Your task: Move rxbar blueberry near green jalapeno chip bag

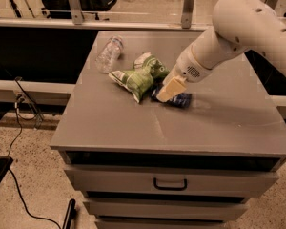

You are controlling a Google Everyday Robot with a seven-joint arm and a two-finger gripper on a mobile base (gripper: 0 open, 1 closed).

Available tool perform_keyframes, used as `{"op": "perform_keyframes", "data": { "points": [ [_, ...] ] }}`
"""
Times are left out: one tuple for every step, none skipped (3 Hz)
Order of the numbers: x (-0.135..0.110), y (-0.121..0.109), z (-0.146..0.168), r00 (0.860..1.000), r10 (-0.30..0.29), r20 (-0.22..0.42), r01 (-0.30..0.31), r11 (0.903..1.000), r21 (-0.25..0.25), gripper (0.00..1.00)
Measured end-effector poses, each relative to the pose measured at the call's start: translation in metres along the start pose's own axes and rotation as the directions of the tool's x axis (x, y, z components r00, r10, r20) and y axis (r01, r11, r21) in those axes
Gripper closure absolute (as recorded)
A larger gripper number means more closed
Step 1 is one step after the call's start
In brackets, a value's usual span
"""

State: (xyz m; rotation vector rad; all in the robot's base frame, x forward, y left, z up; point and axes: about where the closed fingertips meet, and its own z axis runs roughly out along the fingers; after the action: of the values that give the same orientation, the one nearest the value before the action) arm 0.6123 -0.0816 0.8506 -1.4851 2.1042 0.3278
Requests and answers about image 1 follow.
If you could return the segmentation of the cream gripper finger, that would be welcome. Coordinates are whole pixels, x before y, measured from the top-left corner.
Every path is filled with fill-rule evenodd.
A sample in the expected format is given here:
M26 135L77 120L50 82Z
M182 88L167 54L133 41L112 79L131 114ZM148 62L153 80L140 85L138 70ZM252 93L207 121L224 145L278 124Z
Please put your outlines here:
M167 83L163 85L156 98L160 102L167 102L171 98L182 94L186 91L186 78L181 76L174 76Z

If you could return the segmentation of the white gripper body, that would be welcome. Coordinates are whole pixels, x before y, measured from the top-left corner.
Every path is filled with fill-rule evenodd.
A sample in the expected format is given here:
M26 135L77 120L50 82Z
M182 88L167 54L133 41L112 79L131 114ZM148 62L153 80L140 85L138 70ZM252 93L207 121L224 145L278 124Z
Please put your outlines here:
M197 51L195 43L192 43L178 56L163 84L168 84L174 77L196 83L207 77L214 67L215 63Z

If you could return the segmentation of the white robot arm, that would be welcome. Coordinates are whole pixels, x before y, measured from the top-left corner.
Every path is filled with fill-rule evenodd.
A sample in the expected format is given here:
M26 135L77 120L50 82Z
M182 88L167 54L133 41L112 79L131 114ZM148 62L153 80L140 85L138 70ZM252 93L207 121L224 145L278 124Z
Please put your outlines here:
M166 102L188 82L207 77L221 63L252 50L286 77L286 24L260 0L218 0L212 25L177 58L156 98Z

